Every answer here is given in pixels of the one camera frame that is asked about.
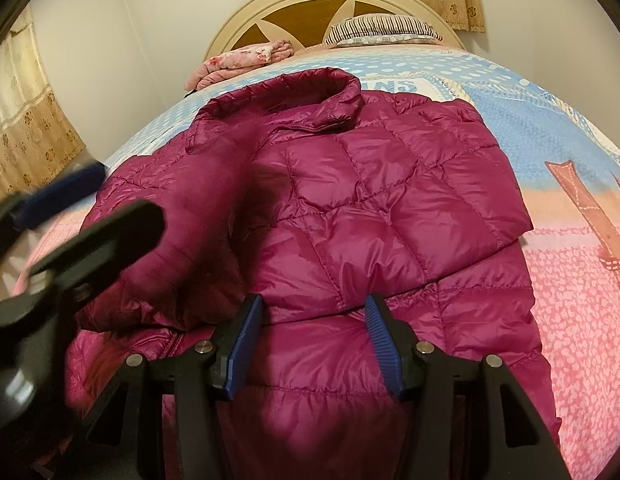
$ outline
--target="headboard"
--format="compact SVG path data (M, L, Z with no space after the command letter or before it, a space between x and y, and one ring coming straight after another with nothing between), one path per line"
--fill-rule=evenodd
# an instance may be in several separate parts
M266 41L288 40L295 50L314 46L333 24L370 12L409 14L432 25L449 46L465 49L452 27L419 0L252 0L223 25L205 58Z

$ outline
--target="wooden headboard panel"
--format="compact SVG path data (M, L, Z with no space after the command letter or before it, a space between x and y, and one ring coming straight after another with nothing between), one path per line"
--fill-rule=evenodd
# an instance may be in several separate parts
M419 0L252 0L223 25L205 57L266 41L288 40L295 50L314 46L333 24L370 12L409 14L430 23L448 45L464 48L443 18Z

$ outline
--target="quilted jacket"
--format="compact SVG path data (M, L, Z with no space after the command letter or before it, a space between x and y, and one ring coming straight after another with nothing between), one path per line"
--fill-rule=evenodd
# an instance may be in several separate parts
M282 75L213 99L187 131L126 161L84 227L136 198L164 208L167 230L78 317L79 411L129 353L179 354L259 292L266 322L247 384L218 404L235 478L391 479L406 415L363 320L378 292L445 352L500 354L558 441L518 241L532 224L467 102L362 91L335 69ZM164 432L177 478L168 397Z

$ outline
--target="ribbed blue pad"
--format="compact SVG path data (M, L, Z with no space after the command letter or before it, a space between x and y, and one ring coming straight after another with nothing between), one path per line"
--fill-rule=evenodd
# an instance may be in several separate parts
M262 322L263 300L260 296L256 296L228 361L228 378L225 381L224 389L229 399L234 399L236 392L241 389L245 382L245 375L248 373L252 361L252 354L261 332Z
M403 382L401 357L372 296L368 296L365 300L365 324L375 349L376 360L383 374L385 387L390 393L401 397L406 389Z
M14 226L22 231L40 224L81 199L96 193L106 178L106 167L95 162L35 192L14 217Z

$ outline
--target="bed sheet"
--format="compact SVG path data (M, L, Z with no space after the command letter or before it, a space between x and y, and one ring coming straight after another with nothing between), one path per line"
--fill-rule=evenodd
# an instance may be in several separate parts
M620 444L620 151L557 97L460 50L413 45L328 50L197 92L145 126L106 164L113 171L132 155L152 153L221 93L322 66L358 76L363 89L461 98L481 113L510 158L535 225L521 243L564 421L562 453L574 480L592 480ZM84 202L61 216L32 262L78 232L90 206Z

